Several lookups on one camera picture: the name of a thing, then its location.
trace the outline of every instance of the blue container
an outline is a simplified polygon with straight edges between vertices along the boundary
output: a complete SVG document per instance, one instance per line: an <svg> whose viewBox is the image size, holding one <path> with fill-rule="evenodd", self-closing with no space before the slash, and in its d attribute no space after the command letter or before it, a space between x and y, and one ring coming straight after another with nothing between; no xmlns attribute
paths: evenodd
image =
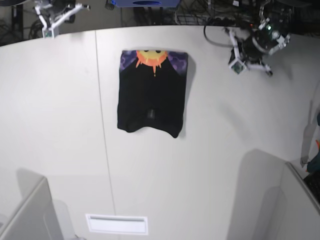
<svg viewBox="0 0 320 240"><path fill-rule="evenodd" d="M125 7L168 7L175 8L180 0L113 0L112 3L119 8Z"/></svg>

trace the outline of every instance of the orange sun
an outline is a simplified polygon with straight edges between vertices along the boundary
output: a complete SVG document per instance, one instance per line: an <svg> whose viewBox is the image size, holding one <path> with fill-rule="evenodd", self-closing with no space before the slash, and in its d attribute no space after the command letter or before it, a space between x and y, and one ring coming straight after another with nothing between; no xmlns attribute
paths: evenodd
<svg viewBox="0 0 320 240"><path fill-rule="evenodd" d="M138 57L138 62L136 63L136 68L140 64L153 67L154 76L156 76L157 67L161 68L161 64L167 59L167 51L136 51Z"/></svg>

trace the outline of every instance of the black t-shirt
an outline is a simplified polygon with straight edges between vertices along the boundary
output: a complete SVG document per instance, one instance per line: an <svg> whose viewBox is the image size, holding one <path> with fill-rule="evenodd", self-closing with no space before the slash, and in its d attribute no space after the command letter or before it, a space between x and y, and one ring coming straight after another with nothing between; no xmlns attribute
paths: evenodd
<svg viewBox="0 0 320 240"><path fill-rule="evenodd" d="M188 55L168 51L123 51L118 128L143 127L177 138L183 127Z"/></svg>

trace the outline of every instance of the table surface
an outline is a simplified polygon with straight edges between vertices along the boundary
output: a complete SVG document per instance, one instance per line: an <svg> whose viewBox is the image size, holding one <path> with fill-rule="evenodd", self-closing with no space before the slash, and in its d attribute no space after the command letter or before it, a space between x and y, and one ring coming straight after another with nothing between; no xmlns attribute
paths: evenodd
<svg viewBox="0 0 320 240"><path fill-rule="evenodd" d="M207 30L228 42L220 27ZM117 129L122 50L145 49L189 54L177 139ZM285 161L299 165L310 138L319 54L318 39L295 35L266 60L273 77L235 75L230 49L210 45L198 26L105 29L2 47L0 170L48 177L76 234L91 240L141 237L89 233L85 214L146 216L153 240L252 239L264 194L280 185Z"/></svg>

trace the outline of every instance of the vent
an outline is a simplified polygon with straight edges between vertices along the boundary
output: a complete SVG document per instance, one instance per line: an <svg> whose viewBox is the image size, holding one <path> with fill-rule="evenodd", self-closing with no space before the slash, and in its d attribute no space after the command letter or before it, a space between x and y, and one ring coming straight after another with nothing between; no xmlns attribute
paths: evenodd
<svg viewBox="0 0 320 240"><path fill-rule="evenodd" d="M148 218L86 214L90 232L104 234L148 235Z"/></svg>

